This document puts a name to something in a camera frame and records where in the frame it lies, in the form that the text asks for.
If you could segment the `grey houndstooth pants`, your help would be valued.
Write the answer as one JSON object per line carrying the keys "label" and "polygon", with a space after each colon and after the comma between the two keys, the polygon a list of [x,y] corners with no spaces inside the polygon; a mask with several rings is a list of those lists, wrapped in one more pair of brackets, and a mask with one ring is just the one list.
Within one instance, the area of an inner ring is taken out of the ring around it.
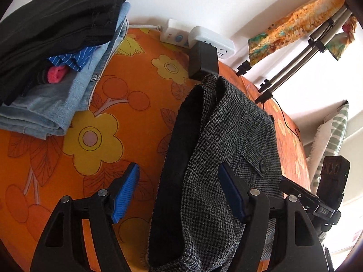
{"label": "grey houndstooth pants", "polygon": [[224,77],[196,85],[178,111],[148,240],[150,271],[226,271],[244,225],[217,172],[229,164],[249,187],[281,198],[275,124]]}

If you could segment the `green striped white pillow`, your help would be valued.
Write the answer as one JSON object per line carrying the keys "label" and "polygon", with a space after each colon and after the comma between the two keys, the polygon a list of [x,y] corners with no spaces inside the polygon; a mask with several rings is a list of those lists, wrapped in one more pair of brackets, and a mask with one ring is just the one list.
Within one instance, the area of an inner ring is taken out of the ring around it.
{"label": "green striped white pillow", "polygon": [[345,101],[335,111],[324,118],[314,136],[307,166],[310,189],[313,194],[321,180],[322,165],[325,157],[338,155],[346,136],[348,125],[349,102]]}

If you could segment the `light blue folded jeans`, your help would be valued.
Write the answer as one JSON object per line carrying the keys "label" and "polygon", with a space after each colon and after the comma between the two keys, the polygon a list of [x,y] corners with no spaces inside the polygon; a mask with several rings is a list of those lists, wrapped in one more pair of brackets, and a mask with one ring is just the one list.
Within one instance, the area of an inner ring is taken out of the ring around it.
{"label": "light blue folded jeans", "polygon": [[127,34],[129,10],[126,1],[112,40],[99,46],[81,71],[71,71],[58,84],[36,86],[10,106],[1,106],[1,129],[43,140],[64,136],[73,116],[89,109],[97,83]]}

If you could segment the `orange floral bed sheet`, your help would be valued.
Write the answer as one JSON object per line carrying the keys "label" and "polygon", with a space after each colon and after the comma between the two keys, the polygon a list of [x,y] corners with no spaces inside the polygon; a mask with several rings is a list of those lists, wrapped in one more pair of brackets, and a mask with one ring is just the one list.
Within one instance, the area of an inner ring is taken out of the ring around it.
{"label": "orange floral bed sheet", "polygon": [[178,109],[193,88],[189,56],[155,31],[132,30],[65,136],[1,131],[1,239],[22,271],[61,195],[108,187],[130,162],[140,180],[116,232],[133,271],[146,271],[149,221]]}

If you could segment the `pink sock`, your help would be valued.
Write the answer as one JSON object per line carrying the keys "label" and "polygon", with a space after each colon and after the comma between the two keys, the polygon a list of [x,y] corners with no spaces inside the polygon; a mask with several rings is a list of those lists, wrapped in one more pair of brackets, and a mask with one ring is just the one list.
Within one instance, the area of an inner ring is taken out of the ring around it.
{"label": "pink sock", "polygon": [[63,77],[68,73],[69,67],[64,66],[53,66],[48,70],[47,81],[50,84],[58,84]]}

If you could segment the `metal tripod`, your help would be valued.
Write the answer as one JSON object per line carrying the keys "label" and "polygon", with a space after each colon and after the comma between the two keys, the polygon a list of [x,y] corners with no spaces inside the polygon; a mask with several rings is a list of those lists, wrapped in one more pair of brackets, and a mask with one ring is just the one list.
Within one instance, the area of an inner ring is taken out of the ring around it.
{"label": "metal tripod", "polygon": [[259,97],[255,100],[256,104],[264,104],[272,99],[272,93],[282,84],[289,80],[299,69],[301,69],[315,54],[323,53],[327,50],[327,44],[338,33],[342,26],[348,21],[352,11],[347,3],[332,15],[328,20],[314,31],[309,39],[308,46],[303,49],[288,65],[286,65],[271,80],[264,80],[260,85]]}

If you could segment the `orange floral scarf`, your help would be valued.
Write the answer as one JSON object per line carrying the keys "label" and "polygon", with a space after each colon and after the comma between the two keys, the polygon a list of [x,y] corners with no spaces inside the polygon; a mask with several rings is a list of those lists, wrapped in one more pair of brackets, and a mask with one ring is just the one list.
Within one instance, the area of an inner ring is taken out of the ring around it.
{"label": "orange floral scarf", "polygon": [[336,14],[345,0],[311,0],[248,40],[249,62],[256,65],[275,51],[307,35]]}

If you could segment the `blue striped garment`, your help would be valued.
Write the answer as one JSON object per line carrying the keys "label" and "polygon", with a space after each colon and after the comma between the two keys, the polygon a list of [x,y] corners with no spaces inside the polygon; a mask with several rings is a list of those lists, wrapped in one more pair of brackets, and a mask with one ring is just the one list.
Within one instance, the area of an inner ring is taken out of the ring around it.
{"label": "blue striped garment", "polygon": [[52,56],[48,60],[54,66],[68,66],[74,71],[81,71],[97,49],[98,46],[85,47],[76,53]]}

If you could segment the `black power adapter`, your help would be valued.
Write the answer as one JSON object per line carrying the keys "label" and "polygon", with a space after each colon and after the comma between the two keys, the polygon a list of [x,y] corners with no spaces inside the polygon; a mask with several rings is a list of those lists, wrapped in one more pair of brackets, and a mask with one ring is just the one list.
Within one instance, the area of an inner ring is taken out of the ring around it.
{"label": "black power adapter", "polygon": [[198,41],[189,51],[188,76],[192,80],[202,81],[209,74],[219,75],[217,49]]}

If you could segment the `white power strip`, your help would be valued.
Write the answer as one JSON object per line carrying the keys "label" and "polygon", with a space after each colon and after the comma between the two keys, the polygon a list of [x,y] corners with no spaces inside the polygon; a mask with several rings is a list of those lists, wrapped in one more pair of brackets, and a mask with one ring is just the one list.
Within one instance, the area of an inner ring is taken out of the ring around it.
{"label": "white power strip", "polygon": [[192,48],[198,42],[204,42],[217,49],[219,59],[231,58],[236,53],[234,42],[207,28],[191,27],[174,19],[169,19],[162,28],[160,40],[174,46]]}

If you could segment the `black folded garment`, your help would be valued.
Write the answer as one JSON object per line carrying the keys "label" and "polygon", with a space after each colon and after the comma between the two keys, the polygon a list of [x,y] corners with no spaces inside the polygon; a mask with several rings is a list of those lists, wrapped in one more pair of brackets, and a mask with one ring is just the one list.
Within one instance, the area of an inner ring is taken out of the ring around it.
{"label": "black folded garment", "polygon": [[47,58],[114,36],[125,0],[32,0],[1,22],[1,103],[10,105]]}

